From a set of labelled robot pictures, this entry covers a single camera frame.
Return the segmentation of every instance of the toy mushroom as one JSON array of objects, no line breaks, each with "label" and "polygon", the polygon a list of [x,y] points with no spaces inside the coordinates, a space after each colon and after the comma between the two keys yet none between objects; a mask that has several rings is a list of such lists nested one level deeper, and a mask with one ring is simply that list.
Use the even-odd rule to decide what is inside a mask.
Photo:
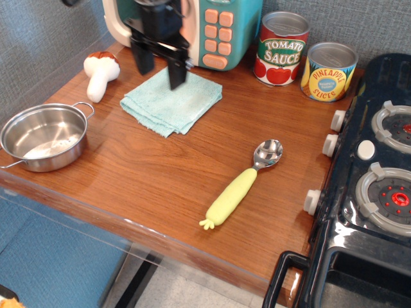
[{"label": "toy mushroom", "polygon": [[104,96],[107,83],[118,77],[120,64],[117,58],[108,51],[98,51],[90,54],[84,60],[84,71],[90,78],[87,97],[98,103]]}]

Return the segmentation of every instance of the orange button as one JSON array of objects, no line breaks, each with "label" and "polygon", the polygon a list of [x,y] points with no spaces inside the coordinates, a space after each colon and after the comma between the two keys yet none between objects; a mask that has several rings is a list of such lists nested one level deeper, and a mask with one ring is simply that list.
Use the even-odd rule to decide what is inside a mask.
[{"label": "orange button", "polygon": [[216,26],[210,26],[209,24],[205,26],[205,31],[204,31],[206,37],[211,37],[212,39],[215,39],[217,37],[217,27]]},{"label": "orange button", "polygon": [[218,22],[218,11],[216,10],[205,10],[205,21],[210,24],[216,24]]},{"label": "orange button", "polygon": [[221,28],[218,32],[218,37],[224,42],[229,42],[232,39],[232,30],[229,28]]},{"label": "orange button", "polygon": [[218,45],[218,53],[222,55],[228,56],[231,54],[231,44],[230,43],[219,43]]},{"label": "orange button", "polygon": [[215,40],[205,40],[204,48],[206,51],[214,53],[217,50],[217,42]]},{"label": "orange button", "polygon": [[213,69],[224,69],[229,63],[223,56],[206,54],[203,56],[203,62],[206,66],[212,67]]},{"label": "orange button", "polygon": [[224,27],[231,27],[234,22],[234,14],[231,12],[222,12],[220,14],[220,24]]}]

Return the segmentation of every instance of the black stove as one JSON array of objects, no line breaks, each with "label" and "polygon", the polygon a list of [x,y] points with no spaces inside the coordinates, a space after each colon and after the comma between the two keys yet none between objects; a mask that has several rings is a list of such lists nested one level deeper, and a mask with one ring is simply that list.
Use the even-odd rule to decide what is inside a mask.
[{"label": "black stove", "polygon": [[331,127],[326,184],[304,204],[310,254],[281,255],[263,307],[288,268],[302,271],[293,307],[411,307],[411,55],[372,60]]}]

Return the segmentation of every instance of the pot handle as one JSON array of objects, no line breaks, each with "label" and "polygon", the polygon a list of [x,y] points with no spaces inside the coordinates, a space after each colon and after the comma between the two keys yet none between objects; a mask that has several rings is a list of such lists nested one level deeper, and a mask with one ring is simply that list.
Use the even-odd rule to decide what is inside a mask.
[{"label": "pot handle", "polygon": [[17,165],[17,164],[20,164],[21,162],[25,162],[24,160],[19,160],[18,162],[14,162],[13,164],[10,164],[10,165],[8,165],[8,166],[0,166],[0,169],[6,169],[6,168],[10,168],[10,167],[13,167],[13,166],[15,166],[15,165]]},{"label": "pot handle", "polygon": [[74,106],[77,106],[77,105],[87,105],[88,107],[91,108],[92,113],[89,114],[89,116],[87,117],[87,120],[89,120],[89,119],[96,113],[95,110],[94,110],[94,108],[93,108],[93,106],[91,106],[91,105],[88,104],[88,103],[84,103],[83,101],[79,101],[79,102],[75,103],[75,104],[73,105],[73,107],[74,107]]}]

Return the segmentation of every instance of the light blue towel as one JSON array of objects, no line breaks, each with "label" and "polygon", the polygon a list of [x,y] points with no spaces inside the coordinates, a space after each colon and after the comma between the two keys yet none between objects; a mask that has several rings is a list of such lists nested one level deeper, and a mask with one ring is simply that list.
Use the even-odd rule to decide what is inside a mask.
[{"label": "light blue towel", "polygon": [[167,138],[173,132],[185,135],[221,98],[221,85],[190,72],[185,83],[171,90],[165,68],[127,93],[120,105],[142,125]]}]

